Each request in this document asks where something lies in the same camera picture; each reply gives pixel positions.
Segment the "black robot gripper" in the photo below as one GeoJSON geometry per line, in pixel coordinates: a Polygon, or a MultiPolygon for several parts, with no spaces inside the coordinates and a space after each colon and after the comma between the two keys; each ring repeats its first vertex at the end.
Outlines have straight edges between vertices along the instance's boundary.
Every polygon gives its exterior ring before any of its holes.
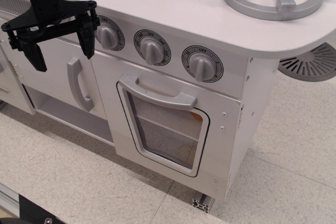
{"type": "Polygon", "coordinates": [[[76,33],[83,54],[88,59],[94,55],[95,1],[30,0],[30,4],[27,11],[4,23],[1,29],[11,42],[21,42],[21,50],[37,71],[46,72],[47,67],[36,42],[76,33]]]}

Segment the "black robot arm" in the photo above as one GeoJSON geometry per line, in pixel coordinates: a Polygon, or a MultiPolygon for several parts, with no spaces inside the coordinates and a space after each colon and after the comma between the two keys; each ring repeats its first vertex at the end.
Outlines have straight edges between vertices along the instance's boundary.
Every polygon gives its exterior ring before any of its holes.
{"type": "Polygon", "coordinates": [[[22,51],[33,67],[47,67],[38,43],[77,34],[83,54],[94,55],[95,31],[100,25],[95,1],[30,0],[30,8],[2,24],[12,49],[22,51]]]}

